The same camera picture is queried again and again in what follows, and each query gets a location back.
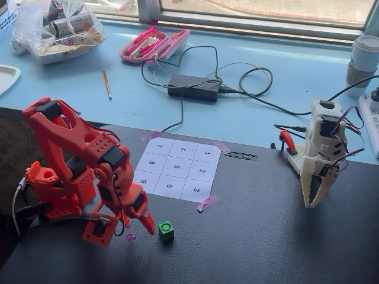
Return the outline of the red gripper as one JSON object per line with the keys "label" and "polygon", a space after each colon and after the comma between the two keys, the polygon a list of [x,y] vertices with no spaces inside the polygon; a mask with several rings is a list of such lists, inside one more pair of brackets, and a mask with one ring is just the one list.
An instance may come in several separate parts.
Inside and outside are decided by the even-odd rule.
{"label": "red gripper", "polygon": [[116,216],[123,215],[123,223],[130,228],[129,218],[137,218],[151,235],[155,223],[147,208],[147,195],[142,186],[133,182],[133,175],[118,168],[115,172],[106,164],[94,169],[102,203]]}

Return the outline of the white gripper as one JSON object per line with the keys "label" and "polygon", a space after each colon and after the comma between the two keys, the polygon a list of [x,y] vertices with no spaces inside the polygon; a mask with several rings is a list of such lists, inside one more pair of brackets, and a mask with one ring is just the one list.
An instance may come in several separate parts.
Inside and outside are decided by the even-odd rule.
{"label": "white gripper", "polygon": [[346,137],[308,137],[301,185],[306,208],[316,207],[339,176],[338,159],[346,154]]}

